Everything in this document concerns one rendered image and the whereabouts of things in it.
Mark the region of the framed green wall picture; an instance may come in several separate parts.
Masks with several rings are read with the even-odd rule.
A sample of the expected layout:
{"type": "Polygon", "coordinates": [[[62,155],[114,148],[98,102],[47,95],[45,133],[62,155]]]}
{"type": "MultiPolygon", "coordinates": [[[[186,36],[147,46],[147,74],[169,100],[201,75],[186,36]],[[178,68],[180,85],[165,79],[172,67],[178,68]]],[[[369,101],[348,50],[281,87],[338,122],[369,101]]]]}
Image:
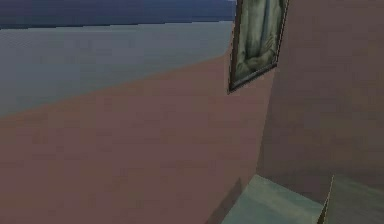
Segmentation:
{"type": "Polygon", "coordinates": [[[237,0],[228,92],[278,64],[290,0],[237,0]]]}

